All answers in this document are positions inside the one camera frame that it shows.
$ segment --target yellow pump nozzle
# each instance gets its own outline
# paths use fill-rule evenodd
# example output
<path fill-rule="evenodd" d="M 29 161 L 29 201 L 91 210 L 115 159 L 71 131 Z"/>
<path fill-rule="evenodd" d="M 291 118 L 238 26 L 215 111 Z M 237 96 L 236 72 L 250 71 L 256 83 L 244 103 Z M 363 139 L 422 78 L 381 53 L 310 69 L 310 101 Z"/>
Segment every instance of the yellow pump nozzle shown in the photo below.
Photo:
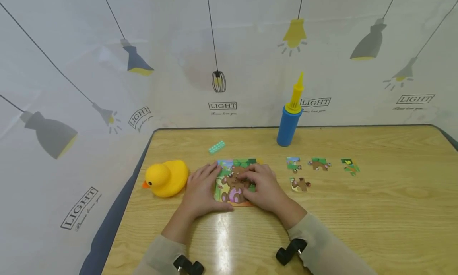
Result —
<path fill-rule="evenodd" d="M 302 110 L 302 107 L 299 105 L 299 100 L 301 98 L 302 91 L 304 91 L 302 77 L 304 77 L 303 71 L 301 71 L 301 76 L 299 76 L 299 79 L 297 80 L 297 83 L 293 88 L 293 95 L 291 96 L 291 101 L 285 105 L 286 111 L 292 114 L 298 114 Z"/>

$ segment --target printed backdrop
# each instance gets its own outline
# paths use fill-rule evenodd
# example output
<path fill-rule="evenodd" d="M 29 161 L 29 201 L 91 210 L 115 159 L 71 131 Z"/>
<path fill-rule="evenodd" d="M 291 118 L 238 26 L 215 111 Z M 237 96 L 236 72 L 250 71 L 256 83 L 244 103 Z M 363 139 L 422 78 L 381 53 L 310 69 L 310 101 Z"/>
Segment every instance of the printed backdrop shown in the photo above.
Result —
<path fill-rule="evenodd" d="M 0 273 L 77 274 L 154 130 L 434 124 L 457 0 L 0 0 Z"/>

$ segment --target beige sleeve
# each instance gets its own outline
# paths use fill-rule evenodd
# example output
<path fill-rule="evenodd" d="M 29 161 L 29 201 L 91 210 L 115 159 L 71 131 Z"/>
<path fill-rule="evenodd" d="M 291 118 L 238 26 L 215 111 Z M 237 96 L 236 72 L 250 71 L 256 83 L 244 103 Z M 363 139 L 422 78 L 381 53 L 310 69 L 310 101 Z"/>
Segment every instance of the beige sleeve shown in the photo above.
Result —
<path fill-rule="evenodd" d="M 310 213 L 287 232 L 290 240 L 301 238 L 307 242 L 301 259 L 314 275 L 377 274 Z"/>
<path fill-rule="evenodd" d="M 177 275 L 173 266 L 180 255 L 186 254 L 186 246 L 157 236 L 148 247 L 144 257 L 134 271 L 134 275 Z"/>

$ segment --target yellow rubber duck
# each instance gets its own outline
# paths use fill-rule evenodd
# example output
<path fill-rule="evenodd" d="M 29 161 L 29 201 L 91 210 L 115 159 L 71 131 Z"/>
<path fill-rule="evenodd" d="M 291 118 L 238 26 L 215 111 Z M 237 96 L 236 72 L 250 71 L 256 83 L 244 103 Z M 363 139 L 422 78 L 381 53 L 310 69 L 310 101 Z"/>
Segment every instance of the yellow rubber duck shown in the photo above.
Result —
<path fill-rule="evenodd" d="M 153 164 L 146 170 L 143 188 L 151 188 L 162 198 L 171 197 L 182 190 L 188 176 L 189 169 L 182 160 Z"/>

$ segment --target wooden table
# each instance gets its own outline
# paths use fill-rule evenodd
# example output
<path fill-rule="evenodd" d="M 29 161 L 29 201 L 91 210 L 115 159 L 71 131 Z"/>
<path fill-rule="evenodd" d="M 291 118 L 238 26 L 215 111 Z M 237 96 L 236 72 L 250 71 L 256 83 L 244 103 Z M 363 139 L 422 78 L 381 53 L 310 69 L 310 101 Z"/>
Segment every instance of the wooden table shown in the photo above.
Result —
<path fill-rule="evenodd" d="M 277 145 L 276 128 L 157 131 L 138 176 L 104 275 L 131 274 L 168 222 L 182 194 L 154 198 L 142 189 L 153 163 L 182 159 L 191 171 L 216 159 L 262 158 L 287 194 L 315 214 L 379 274 L 458 274 L 458 153 L 430 126 L 298 128 L 292 145 Z M 208 148 L 223 140 L 216 155 Z M 300 157 L 307 193 L 290 188 L 286 157 Z M 328 172 L 306 162 L 325 157 Z M 361 172 L 345 172 L 341 158 Z M 211 214 L 195 222 L 189 258 L 208 275 L 309 274 L 295 256 L 275 259 L 289 244 L 271 214 L 256 207 Z"/>

